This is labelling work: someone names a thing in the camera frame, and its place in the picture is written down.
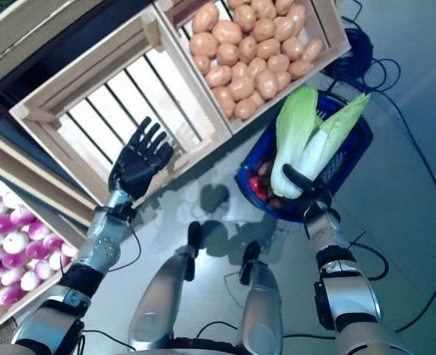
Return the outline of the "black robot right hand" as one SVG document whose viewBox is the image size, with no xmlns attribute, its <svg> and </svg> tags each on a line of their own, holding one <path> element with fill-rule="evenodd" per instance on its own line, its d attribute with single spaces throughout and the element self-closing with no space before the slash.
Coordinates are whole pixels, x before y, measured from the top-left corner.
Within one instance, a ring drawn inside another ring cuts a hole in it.
<svg viewBox="0 0 436 355">
<path fill-rule="evenodd" d="M 302 190 L 302 194 L 307 198 L 307 207 L 304 209 L 303 221 L 309 222 L 320 216 L 328 213 L 332 215 L 338 222 L 341 221 L 339 213 L 331 207 L 332 195 L 326 184 L 320 180 L 315 181 L 309 179 L 303 174 L 297 172 L 290 164 L 286 163 L 282 167 L 285 177 L 295 186 Z"/>
</svg>

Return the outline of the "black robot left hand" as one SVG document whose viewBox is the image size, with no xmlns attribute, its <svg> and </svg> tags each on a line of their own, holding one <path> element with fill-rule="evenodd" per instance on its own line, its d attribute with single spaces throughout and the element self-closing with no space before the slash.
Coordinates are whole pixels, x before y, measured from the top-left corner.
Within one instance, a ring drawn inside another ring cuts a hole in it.
<svg viewBox="0 0 436 355">
<path fill-rule="evenodd" d="M 152 178 L 170 161 L 174 150 L 166 141 L 167 134 L 159 124 L 146 116 L 122 148 L 109 174 L 109 191 L 123 191 L 135 200 L 144 196 Z"/>
</svg>

